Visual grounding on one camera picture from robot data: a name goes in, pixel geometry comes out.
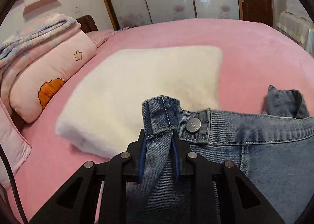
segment orange flower applique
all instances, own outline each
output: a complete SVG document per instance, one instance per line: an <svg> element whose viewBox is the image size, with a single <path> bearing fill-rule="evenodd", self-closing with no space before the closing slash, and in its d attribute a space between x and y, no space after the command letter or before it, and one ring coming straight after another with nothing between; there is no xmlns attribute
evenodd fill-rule
<svg viewBox="0 0 314 224"><path fill-rule="evenodd" d="M50 99L57 93L57 91L64 85L63 79L55 79L49 82L45 82L38 91L38 98L41 108L44 109Z"/></svg>
<svg viewBox="0 0 314 224"><path fill-rule="evenodd" d="M75 60L79 61L82 60L82 52L76 51L76 54L74 54Z"/></svg>

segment orange lion mane patch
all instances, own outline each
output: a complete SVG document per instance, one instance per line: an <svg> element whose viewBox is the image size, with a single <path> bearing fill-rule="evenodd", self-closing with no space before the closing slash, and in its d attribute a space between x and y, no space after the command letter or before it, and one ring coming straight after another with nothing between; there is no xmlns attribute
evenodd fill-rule
<svg viewBox="0 0 314 224"><path fill-rule="evenodd" d="M38 98L42 109L46 107L50 99L52 99L52 97L63 85L64 80L60 78L45 82L43 85L41 85L40 91L38 91Z"/></svg>

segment hanging cable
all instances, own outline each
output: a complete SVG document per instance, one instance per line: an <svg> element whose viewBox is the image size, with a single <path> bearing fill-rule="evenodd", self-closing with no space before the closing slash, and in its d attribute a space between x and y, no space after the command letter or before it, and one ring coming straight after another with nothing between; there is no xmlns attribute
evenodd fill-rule
<svg viewBox="0 0 314 224"><path fill-rule="evenodd" d="M9 179L10 179L15 203L16 203L16 206L18 207L18 212L20 213L20 216L22 218L23 223L28 224L28 220L26 218L25 212L24 212L23 207L22 207L21 199L18 195L18 188L16 187L16 183L15 183L15 179L14 179L14 175L13 175L10 163L7 159L7 156L4 153L3 148L1 147L1 144L0 144L0 157L2 159L4 166L5 166L5 169L7 170L7 175L9 176Z"/></svg>

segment white folded blanket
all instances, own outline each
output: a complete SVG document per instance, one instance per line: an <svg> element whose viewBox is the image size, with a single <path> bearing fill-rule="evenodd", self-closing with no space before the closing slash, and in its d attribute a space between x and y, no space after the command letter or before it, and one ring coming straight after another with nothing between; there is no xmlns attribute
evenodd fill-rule
<svg viewBox="0 0 314 224"><path fill-rule="evenodd" d="M111 158L138 139L146 99L166 95L186 110L219 109L221 59L222 51L211 46L118 51L77 85L56 134L84 152Z"/></svg>

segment pink bed sheet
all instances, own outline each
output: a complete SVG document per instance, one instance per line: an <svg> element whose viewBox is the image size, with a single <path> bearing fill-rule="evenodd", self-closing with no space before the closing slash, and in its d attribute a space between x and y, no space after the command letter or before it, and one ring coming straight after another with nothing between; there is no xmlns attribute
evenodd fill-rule
<svg viewBox="0 0 314 224"><path fill-rule="evenodd" d="M314 59L292 40L264 24L189 19L119 32L98 48L97 55L59 90L39 119L22 131L32 153L17 172L16 183L28 219L85 161L105 161L82 153L54 133L56 119L75 86L118 50L188 45L222 49L219 95L223 110L260 113L268 86L274 85L281 90L300 90L310 113L314 114ZM19 218L11 190L8 195Z"/></svg>

